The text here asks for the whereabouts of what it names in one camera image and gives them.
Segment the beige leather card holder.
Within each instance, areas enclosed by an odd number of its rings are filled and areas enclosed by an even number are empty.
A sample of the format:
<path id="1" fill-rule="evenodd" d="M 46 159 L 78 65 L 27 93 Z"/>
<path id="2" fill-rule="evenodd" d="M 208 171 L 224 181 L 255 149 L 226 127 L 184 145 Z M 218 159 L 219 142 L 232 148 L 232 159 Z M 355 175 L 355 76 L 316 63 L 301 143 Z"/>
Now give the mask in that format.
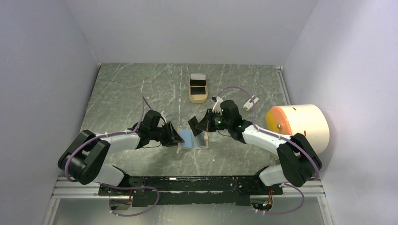
<path id="1" fill-rule="evenodd" d="M 184 143 L 179 143 L 177 153 L 182 149 L 187 150 L 203 150 L 209 148 L 209 137 L 207 132 L 202 131 L 199 135 L 195 136 L 191 130 L 178 129 L 178 134 L 183 138 Z"/>

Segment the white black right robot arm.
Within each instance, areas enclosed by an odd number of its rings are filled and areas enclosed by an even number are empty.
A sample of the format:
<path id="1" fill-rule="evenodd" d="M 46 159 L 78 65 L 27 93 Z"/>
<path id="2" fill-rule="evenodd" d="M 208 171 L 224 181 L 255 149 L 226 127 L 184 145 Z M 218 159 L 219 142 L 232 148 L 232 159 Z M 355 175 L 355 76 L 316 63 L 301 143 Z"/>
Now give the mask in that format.
<path id="1" fill-rule="evenodd" d="M 319 177 L 322 163 L 303 134 L 283 135 L 262 129 L 244 120 L 232 100 L 207 109 L 194 127 L 206 132 L 227 130 L 234 140 L 261 147 L 277 157 L 279 164 L 262 169 L 254 180 L 253 188 L 258 194 L 265 194 L 275 184 L 301 187 L 312 177 Z"/>

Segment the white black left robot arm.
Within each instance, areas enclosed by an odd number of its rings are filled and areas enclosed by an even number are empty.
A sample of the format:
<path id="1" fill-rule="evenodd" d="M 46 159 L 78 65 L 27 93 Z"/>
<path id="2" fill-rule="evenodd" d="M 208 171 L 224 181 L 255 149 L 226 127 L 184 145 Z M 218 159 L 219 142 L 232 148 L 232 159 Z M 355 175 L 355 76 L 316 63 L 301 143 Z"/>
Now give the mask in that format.
<path id="1" fill-rule="evenodd" d="M 111 134 L 81 131 L 57 165 L 69 181 L 82 185 L 91 182 L 107 184 L 118 195 L 123 195 L 129 191 L 130 176 L 116 166 L 105 164 L 105 158 L 109 153 L 144 148 L 150 141 L 165 147 L 184 143 L 170 121 L 167 122 L 161 113 L 149 110 L 126 131 Z"/>

